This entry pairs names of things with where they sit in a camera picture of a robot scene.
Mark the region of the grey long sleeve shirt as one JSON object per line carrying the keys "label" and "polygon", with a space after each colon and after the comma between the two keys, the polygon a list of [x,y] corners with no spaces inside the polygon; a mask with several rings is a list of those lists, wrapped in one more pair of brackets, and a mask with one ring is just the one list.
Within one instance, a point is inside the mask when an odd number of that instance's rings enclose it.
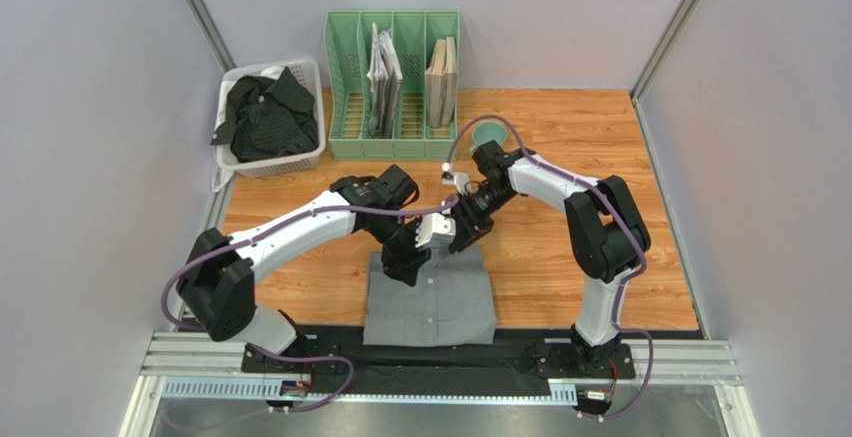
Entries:
{"label": "grey long sleeve shirt", "polygon": [[491,345],[496,328],[491,280],[481,248],[456,254],[434,248],[413,286],[384,275],[380,254],[370,255],[364,344],[418,348]]}

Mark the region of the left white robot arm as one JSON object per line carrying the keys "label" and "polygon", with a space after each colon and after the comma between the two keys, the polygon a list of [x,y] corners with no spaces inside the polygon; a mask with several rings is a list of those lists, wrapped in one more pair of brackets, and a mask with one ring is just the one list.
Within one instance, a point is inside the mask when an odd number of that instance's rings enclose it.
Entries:
{"label": "left white robot arm", "polygon": [[419,219],[404,209],[418,197],[417,183],[396,165],[378,177],[344,177],[262,226],[231,236],[203,232],[170,287],[212,341],[240,340],[282,354],[297,341],[296,326],[283,312],[258,306],[256,286],[289,261],[358,231],[381,244],[385,276],[414,286],[430,258],[416,244]]}

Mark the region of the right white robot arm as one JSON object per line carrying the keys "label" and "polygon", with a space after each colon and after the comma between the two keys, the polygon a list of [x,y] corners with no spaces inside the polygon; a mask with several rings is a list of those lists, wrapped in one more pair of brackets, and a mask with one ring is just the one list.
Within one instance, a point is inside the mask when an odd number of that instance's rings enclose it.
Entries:
{"label": "right white robot arm", "polygon": [[572,255],[585,275],[582,308],[571,327],[575,366],[604,367],[620,343],[617,322],[628,275],[644,264],[651,239],[626,182],[618,176],[589,179],[556,167],[523,148],[507,152],[489,141],[473,154],[483,181],[461,183],[451,163],[442,179],[456,186],[458,203],[449,215],[456,235],[453,253],[489,233],[493,214],[516,196],[535,198],[564,213]]}

